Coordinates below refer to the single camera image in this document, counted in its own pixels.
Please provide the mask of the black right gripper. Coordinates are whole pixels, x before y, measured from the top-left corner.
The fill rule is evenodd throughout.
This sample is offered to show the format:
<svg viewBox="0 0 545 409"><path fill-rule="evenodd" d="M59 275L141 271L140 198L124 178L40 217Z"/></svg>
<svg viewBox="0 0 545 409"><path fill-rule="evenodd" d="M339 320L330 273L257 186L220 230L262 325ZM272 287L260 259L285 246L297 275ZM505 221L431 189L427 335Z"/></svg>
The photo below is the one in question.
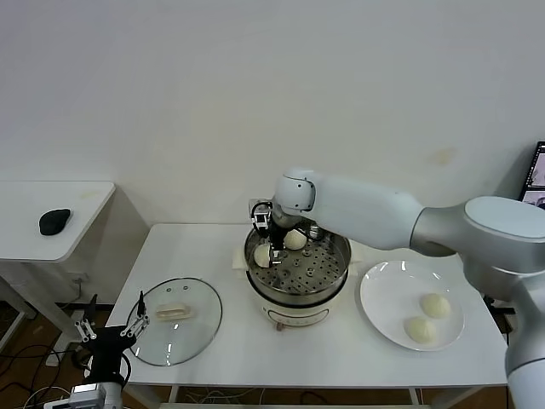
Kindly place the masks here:
<svg viewBox="0 0 545 409"><path fill-rule="evenodd" d="M284 239L288 234L289 229L271 223L268 231L271 245L271 250L269 251L269 265L274 267L281 264L288 256L288 252L284 249Z"/></svg>

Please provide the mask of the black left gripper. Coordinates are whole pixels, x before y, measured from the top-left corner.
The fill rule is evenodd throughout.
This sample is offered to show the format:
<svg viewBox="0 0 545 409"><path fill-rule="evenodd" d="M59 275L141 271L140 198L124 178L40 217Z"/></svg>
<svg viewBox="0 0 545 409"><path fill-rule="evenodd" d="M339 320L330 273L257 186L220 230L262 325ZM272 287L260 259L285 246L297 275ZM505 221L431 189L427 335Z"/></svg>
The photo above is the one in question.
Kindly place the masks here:
<svg viewBox="0 0 545 409"><path fill-rule="evenodd" d="M126 326L108 326L95 331L96 302L97 295L94 294L83 311L83 317L74 323L81 341L86 343L86 349L93 358L86 379L128 380L130 371L126 377L121 375L124 351L131 347L131 338L139 337L150 324L144 293L140 291L135 314L129 316Z"/></svg>

